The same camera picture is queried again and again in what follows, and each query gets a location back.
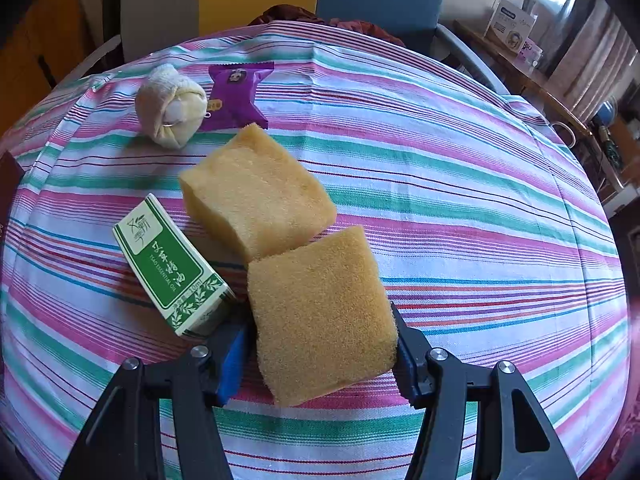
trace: yellow sponge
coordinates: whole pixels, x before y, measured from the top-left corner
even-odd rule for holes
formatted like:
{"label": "yellow sponge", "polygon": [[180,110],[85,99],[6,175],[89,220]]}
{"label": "yellow sponge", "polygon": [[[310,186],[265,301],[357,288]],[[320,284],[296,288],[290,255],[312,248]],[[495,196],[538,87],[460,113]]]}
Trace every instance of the yellow sponge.
{"label": "yellow sponge", "polygon": [[322,184],[256,124],[178,180],[187,213],[246,262],[300,247],[335,222]]}
{"label": "yellow sponge", "polygon": [[398,332],[362,226],[251,262],[258,365],[295,406],[389,370]]}

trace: cardboard box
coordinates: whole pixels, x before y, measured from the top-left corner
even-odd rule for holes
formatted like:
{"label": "cardboard box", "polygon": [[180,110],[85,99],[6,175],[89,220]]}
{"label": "cardboard box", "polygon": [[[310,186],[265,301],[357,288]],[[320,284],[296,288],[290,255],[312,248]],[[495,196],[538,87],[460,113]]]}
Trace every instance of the cardboard box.
{"label": "cardboard box", "polygon": [[535,16],[527,14],[509,0],[500,0],[489,23],[487,38],[517,54],[535,24]]}
{"label": "cardboard box", "polygon": [[236,297],[151,193],[113,234],[156,308],[179,336],[206,337]]}

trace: green and white box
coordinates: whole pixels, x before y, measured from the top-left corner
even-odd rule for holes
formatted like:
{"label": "green and white box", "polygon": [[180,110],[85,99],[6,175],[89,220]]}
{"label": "green and white box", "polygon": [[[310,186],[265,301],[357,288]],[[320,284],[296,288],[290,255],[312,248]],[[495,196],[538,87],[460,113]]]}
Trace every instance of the green and white box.
{"label": "green and white box", "polygon": [[236,301],[151,193],[113,227],[113,234],[177,335],[208,336]]}

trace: table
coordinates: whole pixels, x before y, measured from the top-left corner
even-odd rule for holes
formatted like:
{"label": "table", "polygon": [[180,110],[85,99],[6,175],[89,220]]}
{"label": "table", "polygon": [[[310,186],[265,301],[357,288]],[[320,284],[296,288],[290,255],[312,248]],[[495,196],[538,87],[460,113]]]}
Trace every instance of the table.
{"label": "table", "polygon": [[548,105],[568,126],[572,127],[576,139],[586,139],[595,153],[603,155],[602,171],[605,173],[607,181],[611,184],[614,191],[620,192],[623,190],[624,185],[620,181],[618,172],[613,168],[609,159],[604,156],[600,143],[592,131],[582,124],[556,97],[548,92],[546,89],[548,78],[542,72],[519,60],[517,54],[514,54],[505,47],[495,44],[482,34],[479,34],[457,20],[454,22],[454,31],[465,43],[480,48],[506,70],[507,79],[505,86],[511,92],[517,95],[522,94],[525,90],[535,92],[545,105]]}
{"label": "table", "polygon": [[[134,97],[164,62],[208,91],[210,64],[265,60],[275,70],[256,105],[336,203],[328,232],[364,225],[389,298],[434,346],[474,364],[516,363],[583,471],[616,423],[629,366],[620,263],[584,172],[524,99],[310,23],[227,31],[66,85],[0,140],[27,171],[2,251],[2,430],[56,478],[119,363],[185,348],[111,233],[146,193],[245,297],[242,265],[188,218],[176,178],[236,130],[165,150],[138,133]],[[390,373],[278,408],[254,360],[215,415],[234,475],[252,480],[402,478],[422,420]],[[471,404],[461,478],[475,420]],[[177,479],[168,402],[161,428]]]}

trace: purple candy wrapper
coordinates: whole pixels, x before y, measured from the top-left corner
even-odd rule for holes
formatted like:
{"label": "purple candy wrapper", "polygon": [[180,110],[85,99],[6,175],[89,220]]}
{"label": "purple candy wrapper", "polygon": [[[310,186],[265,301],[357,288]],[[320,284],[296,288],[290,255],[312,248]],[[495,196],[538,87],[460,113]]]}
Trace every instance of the purple candy wrapper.
{"label": "purple candy wrapper", "polygon": [[254,105],[258,83],[273,72],[273,61],[211,65],[213,88],[199,131],[242,128],[256,123],[265,130],[269,121]]}

